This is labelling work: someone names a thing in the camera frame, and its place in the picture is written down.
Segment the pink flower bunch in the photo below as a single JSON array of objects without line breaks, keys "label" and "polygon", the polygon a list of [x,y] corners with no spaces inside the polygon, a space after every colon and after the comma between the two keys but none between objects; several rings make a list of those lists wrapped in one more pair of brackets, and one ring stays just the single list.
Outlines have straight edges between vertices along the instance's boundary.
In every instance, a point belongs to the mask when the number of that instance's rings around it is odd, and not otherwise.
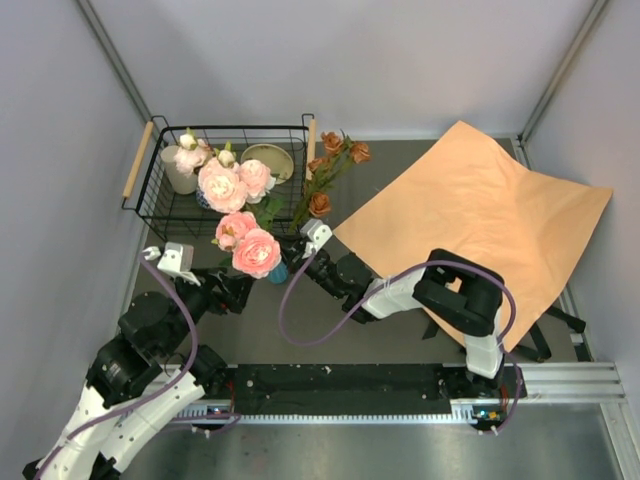
[{"label": "pink flower bunch", "polygon": [[253,213],[258,225],[270,230],[284,205],[272,194],[275,186],[276,177],[266,164],[253,158],[238,161],[227,141],[199,170],[197,192],[209,209],[224,215]]}]

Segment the green orange wrapping paper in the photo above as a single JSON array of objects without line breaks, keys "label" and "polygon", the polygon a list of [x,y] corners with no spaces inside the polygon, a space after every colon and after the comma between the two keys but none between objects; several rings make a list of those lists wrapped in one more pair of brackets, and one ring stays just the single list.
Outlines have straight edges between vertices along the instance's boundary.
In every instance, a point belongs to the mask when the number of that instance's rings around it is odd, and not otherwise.
[{"label": "green orange wrapping paper", "polygon": [[516,302],[512,350],[560,296],[612,194],[533,172],[459,121],[334,235],[381,277],[437,248],[498,273]]}]

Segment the orange rose stem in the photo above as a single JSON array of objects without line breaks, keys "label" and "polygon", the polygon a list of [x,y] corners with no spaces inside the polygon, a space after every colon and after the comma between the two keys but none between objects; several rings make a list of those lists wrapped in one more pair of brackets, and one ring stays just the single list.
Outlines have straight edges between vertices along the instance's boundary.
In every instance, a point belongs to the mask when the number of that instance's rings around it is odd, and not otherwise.
[{"label": "orange rose stem", "polygon": [[310,176],[305,179],[288,232],[293,234],[310,219],[322,219],[332,210],[330,191],[336,181],[353,166],[369,162],[371,151],[367,143],[355,141],[344,132],[321,134],[324,155],[307,164]]}]

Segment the large pink peony stem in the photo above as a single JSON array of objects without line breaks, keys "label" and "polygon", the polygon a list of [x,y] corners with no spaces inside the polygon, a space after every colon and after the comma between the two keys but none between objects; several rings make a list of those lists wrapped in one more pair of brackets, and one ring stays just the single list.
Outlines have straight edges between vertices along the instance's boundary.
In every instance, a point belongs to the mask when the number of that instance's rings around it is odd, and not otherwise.
[{"label": "large pink peony stem", "polygon": [[203,167],[213,156],[213,149],[196,136],[191,128],[178,139],[178,150],[173,159],[179,173],[189,176]]}]

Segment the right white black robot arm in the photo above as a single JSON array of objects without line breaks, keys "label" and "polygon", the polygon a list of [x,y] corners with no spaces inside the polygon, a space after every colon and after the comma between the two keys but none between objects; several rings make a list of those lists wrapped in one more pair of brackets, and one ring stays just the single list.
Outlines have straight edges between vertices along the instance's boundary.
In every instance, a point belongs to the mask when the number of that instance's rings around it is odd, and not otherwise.
[{"label": "right white black robot arm", "polygon": [[286,331],[285,310],[298,280],[307,275],[334,299],[344,301],[345,316],[306,346],[325,342],[350,319],[366,324],[422,310],[463,334],[466,380],[474,393],[487,396],[502,385],[504,363],[510,357],[504,340],[515,324],[517,306],[496,272],[444,249],[432,250],[425,262],[399,274],[377,279],[357,255],[349,253],[333,262],[323,249],[303,240],[288,245],[284,258],[296,269],[278,311],[280,332],[289,343],[299,342]]}]

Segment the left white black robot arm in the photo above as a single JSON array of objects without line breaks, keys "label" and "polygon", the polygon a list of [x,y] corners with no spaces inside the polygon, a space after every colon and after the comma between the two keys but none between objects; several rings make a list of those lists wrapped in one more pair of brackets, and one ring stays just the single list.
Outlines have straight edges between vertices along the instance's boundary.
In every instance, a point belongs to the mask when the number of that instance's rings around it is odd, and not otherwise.
[{"label": "left white black robot arm", "polygon": [[27,464],[26,479],[118,479],[137,453],[179,412],[205,396],[229,395],[232,374],[210,347],[167,378],[170,389],[140,404],[146,388],[205,313],[239,314],[254,281],[224,268],[199,269],[195,283],[174,280],[171,294],[136,296],[120,317],[120,332],[89,367],[76,409],[51,453]]}]

